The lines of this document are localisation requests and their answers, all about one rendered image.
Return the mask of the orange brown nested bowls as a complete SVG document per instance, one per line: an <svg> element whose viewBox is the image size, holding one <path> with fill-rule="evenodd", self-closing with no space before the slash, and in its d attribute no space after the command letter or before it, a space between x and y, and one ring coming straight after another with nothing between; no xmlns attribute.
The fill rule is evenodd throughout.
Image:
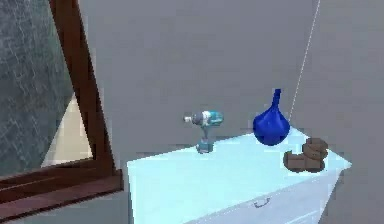
<svg viewBox="0 0 384 224"><path fill-rule="evenodd" d="M296 173L317 173L325 168L324 159L328 156L328 144L321 138L308 138L301 147L300 154L286 151L283 157L284 166Z"/></svg>

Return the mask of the pale blue chest of drawers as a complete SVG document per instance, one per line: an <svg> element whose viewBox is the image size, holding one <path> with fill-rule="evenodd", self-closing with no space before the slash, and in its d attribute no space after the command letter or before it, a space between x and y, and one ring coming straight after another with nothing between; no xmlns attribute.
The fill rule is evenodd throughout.
<svg viewBox="0 0 384 224"><path fill-rule="evenodd" d="M318 173L295 173L284 153L301 151L297 129L276 146L251 134L127 163L134 224L317 224L351 163L330 151Z"/></svg>

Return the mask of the blue round vase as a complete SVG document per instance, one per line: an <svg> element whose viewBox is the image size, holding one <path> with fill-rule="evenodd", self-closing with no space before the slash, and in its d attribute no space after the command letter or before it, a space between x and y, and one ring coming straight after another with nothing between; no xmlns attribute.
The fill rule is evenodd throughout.
<svg viewBox="0 0 384 224"><path fill-rule="evenodd" d="M281 90L276 89L270 107L253 120L253 133L263 145L275 146L285 140L290 131L289 121L279 109Z"/></svg>

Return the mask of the brown framed window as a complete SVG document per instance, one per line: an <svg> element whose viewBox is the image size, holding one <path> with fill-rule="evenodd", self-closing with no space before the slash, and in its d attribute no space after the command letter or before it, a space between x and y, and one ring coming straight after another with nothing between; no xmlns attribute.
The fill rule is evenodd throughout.
<svg viewBox="0 0 384 224"><path fill-rule="evenodd" d="M124 189L115 167L78 0L49 0L92 156L0 179L0 224Z"/></svg>

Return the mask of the teal cordless drill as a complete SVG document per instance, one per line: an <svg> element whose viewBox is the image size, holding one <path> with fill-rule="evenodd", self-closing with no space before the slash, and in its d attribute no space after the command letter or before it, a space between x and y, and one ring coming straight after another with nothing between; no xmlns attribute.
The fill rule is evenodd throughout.
<svg viewBox="0 0 384 224"><path fill-rule="evenodd" d="M203 131L203 136L196 145L197 152L199 154L211 153L214 142L210 140L209 131L212 127L219 127L223 123L224 115L219 111L202 111L191 116L185 116L183 121L199 126Z"/></svg>

